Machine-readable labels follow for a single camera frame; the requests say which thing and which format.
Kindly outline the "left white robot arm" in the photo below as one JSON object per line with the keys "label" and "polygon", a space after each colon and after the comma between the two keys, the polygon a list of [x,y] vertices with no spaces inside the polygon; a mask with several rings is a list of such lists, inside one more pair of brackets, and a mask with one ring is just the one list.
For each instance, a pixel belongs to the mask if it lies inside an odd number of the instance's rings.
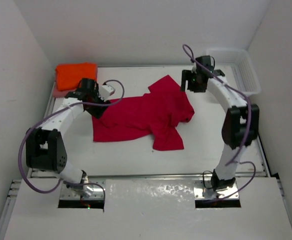
{"label": "left white robot arm", "polygon": [[28,133],[27,167],[56,174],[69,187],[84,191],[87,174],[68,160],[63,137],[74,120],[83,112],[99,119],[110,105],[108,98],[115,89],[106,83],[83,78],[75,91],[70,91],[57,111]]}

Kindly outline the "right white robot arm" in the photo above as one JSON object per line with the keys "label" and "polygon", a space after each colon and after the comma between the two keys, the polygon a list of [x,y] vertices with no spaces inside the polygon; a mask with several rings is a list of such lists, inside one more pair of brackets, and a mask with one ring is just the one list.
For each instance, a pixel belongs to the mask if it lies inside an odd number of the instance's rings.
{"label": "right white robot arm", "polygon": [[231,87],[225,73],[215,69],[214,58],[209,55],[190,56],[193,67],[183,70],[181,91],[211,93],[225,112],[221,136],[224,142],[218,165],[212,171],[209,200],[227,199],[224,190],[232,189],[235,173],[244,164],[241,157],[247,147],[257,138],[259,127],[259,107],[251,104],[248,96]]}

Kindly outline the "orange t shirt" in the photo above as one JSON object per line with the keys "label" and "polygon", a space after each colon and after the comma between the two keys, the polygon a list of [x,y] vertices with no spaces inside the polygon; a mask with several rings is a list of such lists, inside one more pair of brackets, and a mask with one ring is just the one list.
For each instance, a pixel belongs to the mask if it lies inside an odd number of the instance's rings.
{"label": "orange t shirt", "polygon": [[55,68],[58,91],[76,89],[83,78],[97,80],[98,65],[91,62],[60,64]]}

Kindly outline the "salmon pink t shirt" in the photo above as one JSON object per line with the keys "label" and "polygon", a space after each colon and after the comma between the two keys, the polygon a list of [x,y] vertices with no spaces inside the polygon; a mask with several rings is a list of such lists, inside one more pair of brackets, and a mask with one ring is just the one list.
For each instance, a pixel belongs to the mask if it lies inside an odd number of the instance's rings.
{"label": "salmon pink t shirt", "polygon": [[67,95],[68,91],[59,91],[56,87],[53,89],[52,96],[54,98],[64,98]]}

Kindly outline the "magenta t shirt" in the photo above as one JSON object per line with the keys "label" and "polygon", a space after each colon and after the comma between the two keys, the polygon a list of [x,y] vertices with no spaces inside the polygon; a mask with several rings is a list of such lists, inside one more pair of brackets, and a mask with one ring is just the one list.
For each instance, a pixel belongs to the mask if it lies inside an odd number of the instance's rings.
{"label": "magenta t shirt", "polygon": [[169,75],[148,89],[149,93],[126,97],[109,107],[100,119],[93,118],[93,140],[121,142],[153,135],[153,149],[182,150],[183,140],[176,127],[189,122],[195,114],[186,93]]}

